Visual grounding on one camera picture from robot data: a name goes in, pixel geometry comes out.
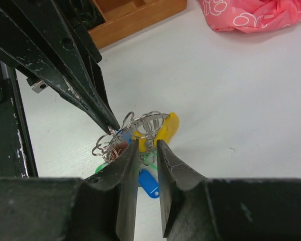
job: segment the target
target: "table surface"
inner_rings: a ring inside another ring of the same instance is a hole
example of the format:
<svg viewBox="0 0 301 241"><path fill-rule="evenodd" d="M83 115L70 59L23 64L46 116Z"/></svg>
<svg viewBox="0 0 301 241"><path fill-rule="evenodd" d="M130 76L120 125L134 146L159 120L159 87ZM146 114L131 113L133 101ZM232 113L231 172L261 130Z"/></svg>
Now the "table surface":
<svg viewBox="0 0 301 241"><path fill-rule="evenodd" d="M197 1L101 50L109 103L175 112L170 147L207 177L301 177L301 24L273 33L215 33ZM41 177L83 177L102 130L51 89L36 94L19 74ZM138 192L135 240L161 240L159 199Z"/></svg>

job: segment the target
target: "keychain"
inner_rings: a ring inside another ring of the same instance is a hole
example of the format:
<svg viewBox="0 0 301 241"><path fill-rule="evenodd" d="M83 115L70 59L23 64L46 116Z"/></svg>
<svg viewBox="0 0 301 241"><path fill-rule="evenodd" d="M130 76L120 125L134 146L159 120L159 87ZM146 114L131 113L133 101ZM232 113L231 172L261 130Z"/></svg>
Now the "keychain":
<svg viewBox="0 0 301 241"><path fill-rule="evenodd" d="M97 167L95 173L115 161L132 140L138 140L140 152L140 170L138 182L151 198L159 197L159 185L151 175L149 168L157 170L157 140L164 140L167 144L177 132L179 118L175 113L164 114L152 111L134 118L134 112L129 112L123 120L120 130L109 128L112 139L102 141L109 135L101 136L92 150L92 155L102 156L105 163Z"/></svg>

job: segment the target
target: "key tag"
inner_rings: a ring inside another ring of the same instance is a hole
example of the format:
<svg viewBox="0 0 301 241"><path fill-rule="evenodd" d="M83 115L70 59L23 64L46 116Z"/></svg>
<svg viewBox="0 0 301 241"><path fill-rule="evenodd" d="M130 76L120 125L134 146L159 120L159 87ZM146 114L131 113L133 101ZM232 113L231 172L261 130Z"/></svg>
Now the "key tag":
<svg viewBox="0 0 301 241"><path fill-rule="evenodd" d="M138 176L138 182L151 198L160 196L159 184L147 169L141 169Z"/></svg>

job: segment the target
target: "wooden box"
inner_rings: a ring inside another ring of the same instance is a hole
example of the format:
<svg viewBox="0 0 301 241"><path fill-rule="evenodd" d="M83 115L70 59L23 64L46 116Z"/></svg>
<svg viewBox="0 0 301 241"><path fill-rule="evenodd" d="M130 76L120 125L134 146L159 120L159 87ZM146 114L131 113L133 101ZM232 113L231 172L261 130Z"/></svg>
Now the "wooden box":
<svg viewBox="0 0 301 241"><path fill-rule="evenodd" d="M103 48L186 8L187 0L93 0L105 23L89 33Z"/></svg>

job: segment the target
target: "pink fabric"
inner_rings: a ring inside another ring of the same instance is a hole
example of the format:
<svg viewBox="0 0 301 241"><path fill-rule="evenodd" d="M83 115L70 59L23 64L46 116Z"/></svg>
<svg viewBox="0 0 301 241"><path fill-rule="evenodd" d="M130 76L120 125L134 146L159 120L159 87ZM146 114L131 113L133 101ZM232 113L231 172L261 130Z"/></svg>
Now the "pink fabric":
<svg viewBox="0 0 301 241"><path fill-rule="evenodd" d="M301 0L199 0L214 31L273 31L301 22Z"/></svg>

